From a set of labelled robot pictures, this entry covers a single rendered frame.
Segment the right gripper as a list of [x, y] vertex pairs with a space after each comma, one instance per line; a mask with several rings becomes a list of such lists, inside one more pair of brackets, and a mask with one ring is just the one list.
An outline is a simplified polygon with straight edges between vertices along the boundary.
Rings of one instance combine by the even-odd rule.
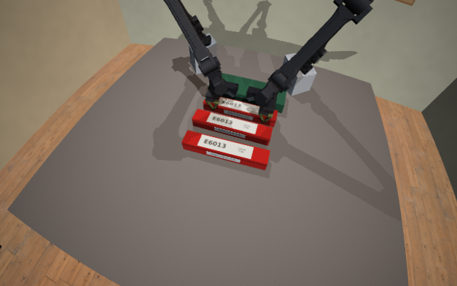
[[[210, 106], [210, 108], [212, 110], [215, 110], [217, 105], [219, 104], [219, 101], [217, 101], [217, 100], [219, 100], [219, 97], [222, 97], [222, 95], [220, 95], [220, 96], [214, 95], [214, 89], [212, 87], [212, 84], [209, 83], [209, 89], [208, 89], [208, 92], [206, 94], [205, 101]], [[214, 103], [215, 106], [212, 107], [211, 103]]]

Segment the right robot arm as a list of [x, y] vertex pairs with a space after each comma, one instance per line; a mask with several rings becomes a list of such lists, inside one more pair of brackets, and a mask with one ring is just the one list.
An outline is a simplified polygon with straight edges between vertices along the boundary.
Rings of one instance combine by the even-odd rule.
[[222, 78], [222, 71], [220, 70], [221, 64], [218, 58], [212, 57], [212, 54], [210, 54], [208, 48], [206, 47], [211, 44], [211, 36], [203, 34], [202, 31], [204, 29], [197, 16], [195, 15], [192, 17], [184, 8], [181, 0], [163, 1], [167, 4], [169, 10], [189, 42], [194, 53], [194, 57], [198, 62], [200, 71], [204, 77], [209, 78], [209, 82], [212, 84], [214, 89], [214, 95], [220, 96], [227, 93], [231, 97], [236, 96], [238, 93], [238, 84], [225, 81], [225, 79]]

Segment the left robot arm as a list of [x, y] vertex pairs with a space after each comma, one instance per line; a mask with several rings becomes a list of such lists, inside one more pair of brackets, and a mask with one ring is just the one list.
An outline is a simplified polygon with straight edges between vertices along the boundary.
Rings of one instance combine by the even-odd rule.
[[[337, 5], [337, 9], [332, 17], [306, 42], [292, 59], [272, 73], [268, 78], [269, 82], [263, 88], [264, 90], [249, 86], [246, 91], [246, 98], [249, 101], [255, 100], [262, 107], [267, 107], [269, 100], [275, 98], [278, 92], [285, 92], [292, 86], [290, 82], [298, 74], [299, 70], [303, 74], [307, 74], [313, 68], [311, 64], [315, 64], [327, 52], [324, 49], [327, 42], [342, 26], [350, 20], [355, 24], [359, 23], [372, 10], [370, 4], [373, 1], [334, 0], [333, 2]], [[341, 3], [345, 3], [347, 6]], [[355, 14], [356, 16], [354, 16]]]

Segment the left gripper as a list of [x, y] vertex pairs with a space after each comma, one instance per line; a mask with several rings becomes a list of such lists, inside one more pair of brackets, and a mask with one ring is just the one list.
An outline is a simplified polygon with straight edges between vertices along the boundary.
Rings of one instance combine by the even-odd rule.
[[[267, 122], [269, 119], [271, 119], [273, 117], [274, 109], [276, 107], [276, 97], [269, 100], [267, 107], [260, 106], [258, 114], [263, 123]], [[265, 120], [263, 120], [263, 116], [261, 116], [261, 115], [265, 115], [265, 116], [267, 116], [267, 118]]]

